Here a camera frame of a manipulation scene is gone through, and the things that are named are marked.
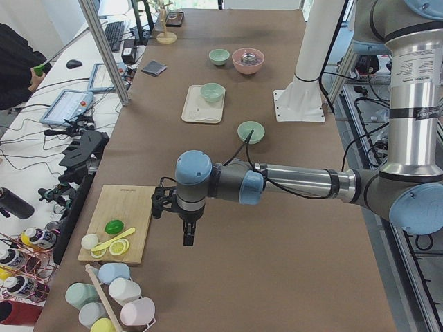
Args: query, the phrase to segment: yellow knife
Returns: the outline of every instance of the yellow knife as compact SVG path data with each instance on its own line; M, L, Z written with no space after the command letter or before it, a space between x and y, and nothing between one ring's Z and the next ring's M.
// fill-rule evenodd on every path
M116 240L119 240L119 239L121 239L123 237L127 237L128 235L131 235L132 233L135 233L135 231L136 231L136 228L135 227L131 227L130 229L124 231L122 234L119 234L116 237L114 237L114 238L112 238L112 239L110 239L110 240L108 240L108 241L106 241L106 242L104 242L102 244L99 244L98 246L95 246L94 248L91 249L91 251L100 251L100 250L106 249L106 248L108 248L111 245L112 242L114 242Z

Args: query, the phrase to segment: person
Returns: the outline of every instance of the person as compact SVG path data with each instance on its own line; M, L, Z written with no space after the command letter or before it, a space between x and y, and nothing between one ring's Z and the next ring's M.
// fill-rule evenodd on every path
M33 67L45 61L44 55L34 51L26 39L0 23L0 109L9 109L29 99L51 69L47 65L44 74L36 76Z

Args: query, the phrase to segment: green object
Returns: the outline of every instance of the green object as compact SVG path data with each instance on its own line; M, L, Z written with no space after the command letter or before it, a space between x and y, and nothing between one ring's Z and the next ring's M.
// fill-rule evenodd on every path
M123 222L118 219L111 220L105 226L105 232L108 234L118 234L123 229Z
M37 76L42 76L43 75L43 68L44 68L44 64L40 64L39 66L34 67L34 73Z
M229 59L230 53L227 50L218 48L209 52L209 60L215 66L223 66Z
M240 126L238 126L237 133L240 139L244 142L244 140L246 140L248 135L251 133L251 130L254 130L254 133L251 136L249 144L259 143L264 136L264 127L256 121L243 122Z
M226 89L218 83L207 83L200 88L200 94L206 102L222 100Z

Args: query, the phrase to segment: blue joint cap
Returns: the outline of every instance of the blue joint cap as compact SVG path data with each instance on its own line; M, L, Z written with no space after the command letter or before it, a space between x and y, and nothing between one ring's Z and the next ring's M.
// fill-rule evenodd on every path
M382 43L369 43L352 40L352 49L358 55L385 55L390 54L390 50Z
M260 173L247 171L240 187L240 204L258 204L262 198L263 181L263 175Z
M198 185L205 181L213 169L209 156L201 151L187 151L177 159L175 178L182 185Z
M404 0L409 8L418 15L435 21L443 21L442 0Z
M443 184L425 183L404 192L389 211L389 220L406 232L425 235L443 227Z

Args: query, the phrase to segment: green bowl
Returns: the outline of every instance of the green bowl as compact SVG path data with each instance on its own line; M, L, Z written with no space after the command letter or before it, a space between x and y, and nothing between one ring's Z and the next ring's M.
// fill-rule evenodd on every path
M222 100L226 89L218 83L207 83L200 88L200 94L206 102Z
M244 142L248 138L248 135L251 133L251 130L254 130L254 133L251 136L249 144L259 143L259 141L261 141L264 136L264 127L256 121L246 121L238 126L237 133L240 137L240 140Z
M209 52L209 60L215 66L223 66L229 59L230 53L227 50L217 49Z

